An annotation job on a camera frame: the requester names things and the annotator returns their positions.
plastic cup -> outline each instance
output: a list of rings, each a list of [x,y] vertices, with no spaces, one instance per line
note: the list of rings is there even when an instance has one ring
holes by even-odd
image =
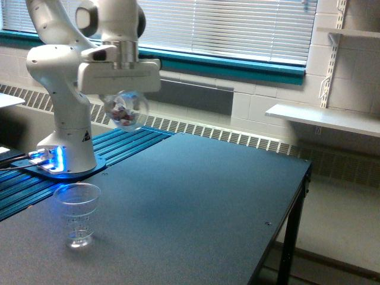
[[[54,192],[64,222],[65,243],[69,248],[83,248],[93,243],[93,214],[100,188],[87,183],[62,185]]]

table leg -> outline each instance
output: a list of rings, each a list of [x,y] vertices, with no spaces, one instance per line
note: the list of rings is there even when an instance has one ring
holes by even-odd
[[[299,223],[301,220],[301,213],[303,201],[306,195],[307,178],[302,183],[302,189],[297,197],[297,200],[290,211],[287,219],[286,233],[284,239],[284,247],[281,255],[280,269],[278,271],[277,285],[287,285],[292,267],[293,253],[296,247]]]

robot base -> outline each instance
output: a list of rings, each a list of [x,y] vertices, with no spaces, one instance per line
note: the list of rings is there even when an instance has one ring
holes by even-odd
[[[89,170],[89,171],[85,171],[85,172],[81,172],[81,173],[51,174],[47,171],[42,170],[38,166],[32,166],[32,167],[25,168],[24,171],[31,172],[31,173],[34,173],[36,175],[39,175],[39,176],[42,176],[42,177],[45,177],[45,178],[48,178],[51,180],[78,182],[78,181],[84,180],[90,176],[93,176],[94,174],[101,172],[102,170],[107,168],[106,160],[104,158],[102,158],[96,154],[95,159],[96,159],[96,167]],[[12,167],[27,166],[27,165],[30,165],[28,159],[24,159],[24,160],[20,160],[20,161],[16,161],[14,163],[11,163]]]

window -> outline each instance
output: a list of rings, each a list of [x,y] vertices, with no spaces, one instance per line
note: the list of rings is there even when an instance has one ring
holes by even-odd
[[[62,0],[74,19],[79,0]],[[305,66],[317,0],[138,0],[140,46]],[[24,0],[2,0],[4,29],[35,32]]]

teal window sill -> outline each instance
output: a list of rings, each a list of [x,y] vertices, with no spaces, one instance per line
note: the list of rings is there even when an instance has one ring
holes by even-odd
[[[0,31],[0,45],[35,47],[42,44],[38,35],[16,31]],[[139,48],[141,58],[159,58],[162,68],[172,71],[189,71],[193,74],[228,78],[237,81],[263,80],[302,85],[305,67],[268,64],[194,55],[157,49]]]

